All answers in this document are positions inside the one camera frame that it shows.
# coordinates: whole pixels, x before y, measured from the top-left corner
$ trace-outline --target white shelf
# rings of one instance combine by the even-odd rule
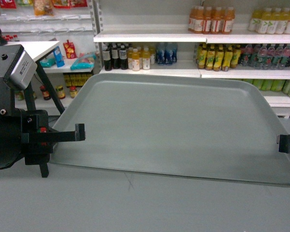
[[[208,71],[200,69],[202,78],[227,78],[227,79],[290,79],[290,67],[283,70],[257,70],[251,67],[238,65],[227,72]]]
[[[50,68],[44,68],[44,71],[46,73],[85,73],[85,72],[91,72],[93,68],[90,69],[77,69],[77,70],[71,70],[71,65],[76,61],[77,58],[75,59],[64,59],[65,65],[58,68],[57,65],[53,65]]]
[[[121,70],[112,69],[111,71],[105,71],[103,68],[100,73],[125,73],[125,74],[148,74],[148,75],[167,75],[167,76],[186,76],[186,77],[200,77],[200,73],[196,68],[196,64],[193,61],[180,60],[173,65],[157,65],[154,64],[149,70],[139,70],[137,72],[131,69]]]

